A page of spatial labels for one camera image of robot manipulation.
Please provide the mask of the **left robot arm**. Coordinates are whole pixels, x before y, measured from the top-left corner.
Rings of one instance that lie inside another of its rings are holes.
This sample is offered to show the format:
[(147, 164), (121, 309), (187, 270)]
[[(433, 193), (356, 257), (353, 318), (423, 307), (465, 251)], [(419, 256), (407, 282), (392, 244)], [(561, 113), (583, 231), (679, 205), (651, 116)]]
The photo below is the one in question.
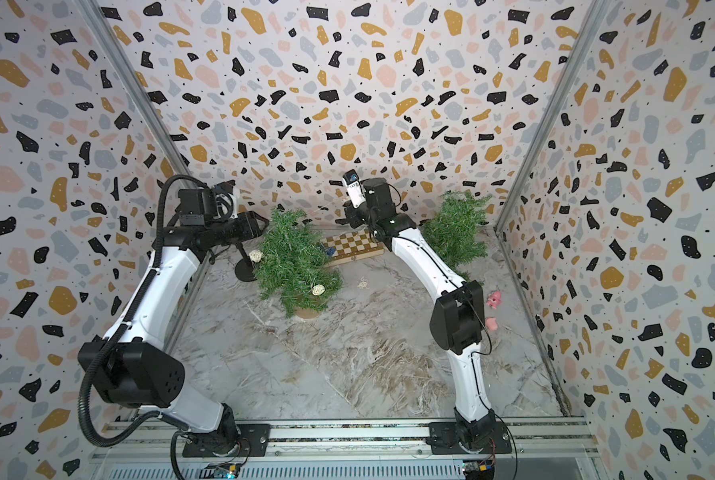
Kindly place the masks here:
[[(214, 248), (234, 246), (261, 236), (269, 222), (253, 211), (225, 220), (202, 218), (181, 226), (157, 219), (154, 252), (131, 302), (101, 337), (81, 346), (84, 371), (78, 396), (78, 422), (96, 447), (112, 447), (143, 422), (170, 424), (207, 454), (225, 455), (239, 448), (240, 431), (232, 409), (193, 388), (183, 364), (166, 352), (169, 325), (184, 288)], [(90, 396), (141, 414), (123, 432), (104, 437), (90, 418)]]

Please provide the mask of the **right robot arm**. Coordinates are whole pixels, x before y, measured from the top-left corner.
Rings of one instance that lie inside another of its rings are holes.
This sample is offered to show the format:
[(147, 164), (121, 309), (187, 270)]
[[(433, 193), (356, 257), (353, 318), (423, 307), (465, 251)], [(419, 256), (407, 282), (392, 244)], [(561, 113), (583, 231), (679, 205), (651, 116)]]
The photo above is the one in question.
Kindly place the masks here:
[(417, 224), (393, 202), (393, 186), (383, 178), (362, 180), (354, 170), (342, 176), (348, 200), (345, 221), (365, 226), (375, 241), (401, 258), (425, 286), (433, 302), (429, 330), (447, 352), (455, 386), (453, 433), (431, 437), (435, 447), (459, 446), (479, 452), (495, 446), (497, 414), (487, 397), (481, 368), (485, 296), (475, 281), (455, 273), (423, 238)]

